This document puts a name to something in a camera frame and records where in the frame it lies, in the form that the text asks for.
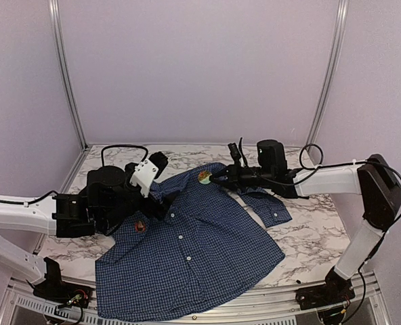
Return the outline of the blue checked button shirt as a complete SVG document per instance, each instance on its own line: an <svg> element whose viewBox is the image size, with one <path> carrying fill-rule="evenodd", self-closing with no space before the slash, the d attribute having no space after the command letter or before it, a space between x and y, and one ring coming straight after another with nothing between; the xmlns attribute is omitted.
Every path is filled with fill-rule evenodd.
<svg viewBox="0 0 401 325"><path fill-rule="evenodd" d="M143 213L128 217L114 233L114 246L95 266L96 294L106 314L145 314L181 305L218 306L263 280L284 253L267 229L291 220L285 205L261 188L231 197L221 186L198 181L209 163L154 183L150 193L170 198L163 220ZM146 224L137 233L135 222Z"/></svg>

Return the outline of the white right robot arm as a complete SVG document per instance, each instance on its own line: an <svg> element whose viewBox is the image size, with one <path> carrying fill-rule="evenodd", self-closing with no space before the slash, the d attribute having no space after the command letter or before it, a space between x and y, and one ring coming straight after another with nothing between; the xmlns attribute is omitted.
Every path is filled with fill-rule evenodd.
<svg viewBox="0 0 401 325"><path fill-rule="evenodd" d="M319 290L325 303L334 303L345 293L345 281L374 256L386 234L401 219L401 174L380 154L330 165L320 162L313 167L300 161L292 169L284 145L275 139L257 143L256 167L249 166L242 143L230 143L228 149L232 164L209 179L229 190L263 188L286 199L325 194L337 200L343 195L359 204L361 222Z"/></svg>

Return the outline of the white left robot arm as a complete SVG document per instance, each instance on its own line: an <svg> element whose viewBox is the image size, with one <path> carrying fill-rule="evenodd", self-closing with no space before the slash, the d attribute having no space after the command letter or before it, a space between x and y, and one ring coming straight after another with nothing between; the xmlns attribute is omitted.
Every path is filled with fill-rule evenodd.
<svg viewBox="0 0 401 325"><path fill-rule="evenodd" d="M156 208L150 195L154 180L168 164L162 152L145 155L120 168L102 165L87 174L78 194L50 191L38 198L0 196L0 230L25 231L58 238L80 238L115 232L134 213ZM0 237L0 264L41 288L54 301L69 296L59 264L30 254Z"/></svg>

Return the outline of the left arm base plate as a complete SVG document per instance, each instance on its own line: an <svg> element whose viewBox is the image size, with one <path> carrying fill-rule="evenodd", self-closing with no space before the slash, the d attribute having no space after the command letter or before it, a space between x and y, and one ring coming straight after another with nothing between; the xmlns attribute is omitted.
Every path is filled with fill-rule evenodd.
<svg viewBox="0 0 401 325"><path fill-rule="evenodd" d="M44 279L38 284L33 284L33 294L63 306L73 304L73 299L80 295L77 303L82 308L88 307L93 289L81 284L63 281L59 263L49 257L44 257L43 261L46 266Z"/></svg>

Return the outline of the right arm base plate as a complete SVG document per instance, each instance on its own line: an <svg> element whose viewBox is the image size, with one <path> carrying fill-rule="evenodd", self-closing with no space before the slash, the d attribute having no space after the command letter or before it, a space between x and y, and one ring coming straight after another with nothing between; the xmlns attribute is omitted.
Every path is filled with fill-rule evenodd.
<svg viewBox="0 0 401 325"><path fill-rule="evenodd" d="M334 268L328 272L324 281L324 284L296 290L295 300L301 310L350 301L356 296L351 280L342 278Z"/></svg>

